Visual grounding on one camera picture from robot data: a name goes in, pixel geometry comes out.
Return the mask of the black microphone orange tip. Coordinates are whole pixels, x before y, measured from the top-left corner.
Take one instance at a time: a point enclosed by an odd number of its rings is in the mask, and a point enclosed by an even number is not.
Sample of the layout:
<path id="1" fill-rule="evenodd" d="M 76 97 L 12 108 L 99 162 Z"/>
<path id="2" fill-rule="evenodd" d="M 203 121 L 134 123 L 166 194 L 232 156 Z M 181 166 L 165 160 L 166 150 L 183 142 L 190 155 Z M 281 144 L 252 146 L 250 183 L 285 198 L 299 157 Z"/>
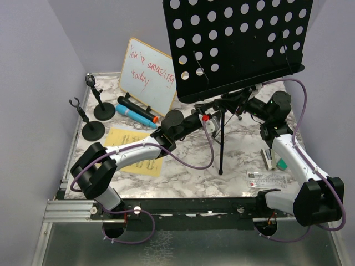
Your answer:
<path id="1" fill-rule="evenodd" d="M 144 118 L 152 121 L 155 124 L 158 122 L 158 117 L 153 115 L 149 109 L 146 110 L 146 109 L 139 107 L 137 104 L 132 103 L 128 98 L 126 98 L 124 96 L 119 96 L 117 99 L 117 102 L 121 105 L 124 105 L 128 109 L 136 112 L 137 114 L 143 116 Z"/>

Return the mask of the yellow sheet music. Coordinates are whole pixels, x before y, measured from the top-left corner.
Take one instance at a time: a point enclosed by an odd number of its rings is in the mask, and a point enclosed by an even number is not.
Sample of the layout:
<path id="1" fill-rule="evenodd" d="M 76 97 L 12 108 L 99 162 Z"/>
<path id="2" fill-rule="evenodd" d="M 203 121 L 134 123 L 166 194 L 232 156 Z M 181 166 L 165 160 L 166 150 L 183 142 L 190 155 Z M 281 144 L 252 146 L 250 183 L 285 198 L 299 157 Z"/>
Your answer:
<path id="1" fill-rule="evenodd" d="M 111 127 L 104 142 L 104 147 L 132 144 L 133 142 L 140 141 L 148 136 L 149 133 L 147 131 Z M 126 166 L 121 170 L 137 175 L 159 177 L 162 165 L 163 159 L 160 158 L 157 160 L 145 160 L 137 162 L 135 164 Z"/>

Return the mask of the black tripod music stand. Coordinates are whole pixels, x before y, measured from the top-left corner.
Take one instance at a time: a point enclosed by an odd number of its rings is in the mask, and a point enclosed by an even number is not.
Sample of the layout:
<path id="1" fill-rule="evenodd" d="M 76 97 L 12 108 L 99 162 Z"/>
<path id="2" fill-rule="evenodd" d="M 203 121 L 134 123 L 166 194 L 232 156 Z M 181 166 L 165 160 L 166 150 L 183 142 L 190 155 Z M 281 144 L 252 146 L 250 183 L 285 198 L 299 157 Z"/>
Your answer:
<path id="1" fill-rule="evenodd" d="M 180 102 L 301 72 L 312 1 L 163 1 Z"/>

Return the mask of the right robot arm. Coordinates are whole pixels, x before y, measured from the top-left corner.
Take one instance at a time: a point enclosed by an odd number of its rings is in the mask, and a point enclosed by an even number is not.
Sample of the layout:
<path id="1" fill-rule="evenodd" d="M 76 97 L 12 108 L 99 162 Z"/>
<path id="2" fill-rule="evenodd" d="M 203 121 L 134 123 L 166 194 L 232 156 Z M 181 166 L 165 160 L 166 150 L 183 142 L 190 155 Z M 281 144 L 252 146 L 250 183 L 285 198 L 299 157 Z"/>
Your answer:
<path id="1" fill-rule="evenodd" d="M 276 209 L 294 216 L 302 226 L 340 221 L 337 229 L 342 229 L 346 222 L 344 183 L 339 177 L 330 177 L 319 168 L 297 141 L 295 130 L 291 130 L 286 121 L 291 112 L 290 95 L 277 91 L 264 103 L 253 93 L 246 88 L 241 92 L 224 94 L 220 106 L 232 113 L 247 112 L 262 120 L 262 139 L 284 160 L 299 185 L 294 193 L 266 192 L 255 202 L 256 213 L 267 217 Z"/>

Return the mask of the blue-headed microphone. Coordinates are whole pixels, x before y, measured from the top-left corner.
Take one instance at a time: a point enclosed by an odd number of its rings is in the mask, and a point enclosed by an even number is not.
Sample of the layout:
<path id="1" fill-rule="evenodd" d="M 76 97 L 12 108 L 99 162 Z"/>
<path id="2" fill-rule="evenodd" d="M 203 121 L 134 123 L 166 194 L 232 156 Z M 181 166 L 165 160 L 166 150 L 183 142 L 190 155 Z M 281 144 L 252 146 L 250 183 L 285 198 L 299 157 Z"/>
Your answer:
<path id="1" fill-rule="evenodd" d="M 153 123 L 152 121 L 150 121 L 147 118 L 144 118 L 143 116 L 139 115 L 138 113 L 130 110 L 129 108 L 127 108 L 124 105 L 118 104 L 115 107 L 116 111 L 120 114 L 120 115 L 124 115 L 127 116 L 133 120 L 135 120 L 136 122 L 139 122 L 147 127 L 150 127 L 152 129 L 157 129 L 157 125 L 155 123 Z"/>

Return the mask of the black microphone stand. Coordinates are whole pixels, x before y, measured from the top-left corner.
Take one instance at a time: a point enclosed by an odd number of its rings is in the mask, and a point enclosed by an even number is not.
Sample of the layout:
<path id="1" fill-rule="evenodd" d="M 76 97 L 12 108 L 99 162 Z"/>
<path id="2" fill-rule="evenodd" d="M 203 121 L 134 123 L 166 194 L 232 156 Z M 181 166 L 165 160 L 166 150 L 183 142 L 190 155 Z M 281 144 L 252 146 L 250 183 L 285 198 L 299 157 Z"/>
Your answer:
<path id="1" fill-rule="evenodd" d="M 79 116 L 85 123 L 82 128 L 82 136 L 84 139 L 91 142 L 101 139 L 105 134 L 105 126 L 99 121 L 90 121 L 85 111 L 80 107 L 78 98 L 75 97 L 74 99 L 76 100 L 76 103 L 73 104 L 72 100 L 69 99 L 69 104 L 76 108 Z"/>
<path id="2" fill-rule="evenodd" d="M 92 94 L 98 102 L 98 105 L 94 108 L 94 116 L 99 121 L 110 120 L 116 112 L 115 106 L 108 102 L 102 102 L 100 94 L 103 90 L 97 90 L 95 87 L 95 77 L 92 74 L 87 73 L 85 77 L 85 82 L 88 87 L 90 87 Z"/>

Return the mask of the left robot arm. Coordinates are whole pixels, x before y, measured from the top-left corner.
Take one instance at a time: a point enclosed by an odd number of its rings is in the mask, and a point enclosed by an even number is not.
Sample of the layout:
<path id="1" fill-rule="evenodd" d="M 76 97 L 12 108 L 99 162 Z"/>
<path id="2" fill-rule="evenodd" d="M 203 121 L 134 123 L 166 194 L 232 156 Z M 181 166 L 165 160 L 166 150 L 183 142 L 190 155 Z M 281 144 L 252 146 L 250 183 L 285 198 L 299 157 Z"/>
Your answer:
<path id="1" fill-rule="evenodd" d="M 99 142 L 91 144 L 70 170 L 74 178 L 70 190 L 100 203 L 109 218 L 118 218 L 122 214 L 123 200 L 110 186 L 114 174 L 135 163 L 171 155 L 177 141 L 198 129 L 203 129 L 206 137 L 210 137 L 220 127 L 219 111 L 213 102 L 195 105 L 189 116 L 171 110 L 161 125 L 142 140 L 113 147 L 103 147 Z"/>

